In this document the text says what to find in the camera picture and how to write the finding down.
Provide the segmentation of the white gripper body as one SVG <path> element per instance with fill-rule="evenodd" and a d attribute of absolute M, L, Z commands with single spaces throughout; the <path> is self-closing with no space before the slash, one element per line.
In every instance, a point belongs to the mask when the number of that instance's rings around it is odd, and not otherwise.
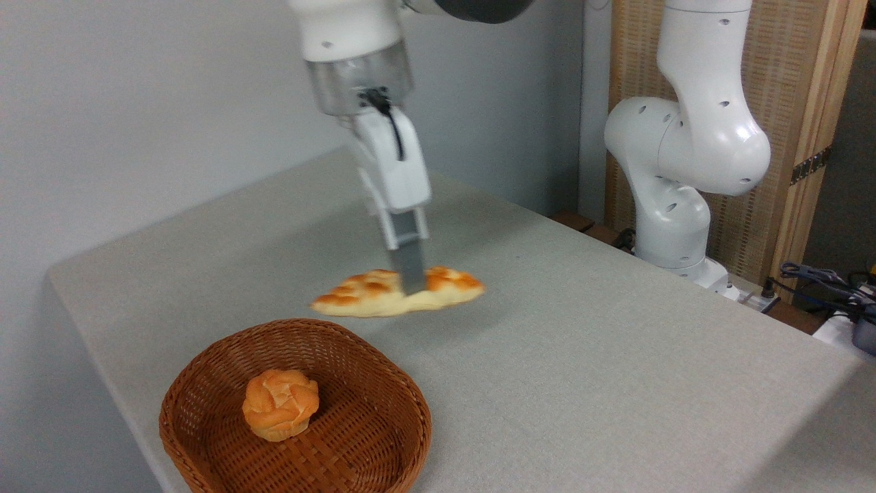
<path fill-rule="evenodd" d="M 346 116 L 352 136 L 348 144 L 368 199 L 366 207 L 400 214 L 426 205 L 432 190 L 420 141 L 413 122 L 401 109 L 390 110 L 392 120 L 373 108 Z"/>

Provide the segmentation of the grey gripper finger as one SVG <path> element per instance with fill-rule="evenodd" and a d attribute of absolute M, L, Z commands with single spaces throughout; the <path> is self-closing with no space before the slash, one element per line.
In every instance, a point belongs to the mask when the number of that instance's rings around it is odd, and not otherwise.
<path fill-rule="evenodd" d="M 425 234 L 420 231 L 419 212 L 419 209 L 414 209 L 394 214 L 376 207 L 391 266 L 400 277 L 404 294 L 416 294 L 426 288 L 424 258 L 420 249 L 420 240 Z"/>

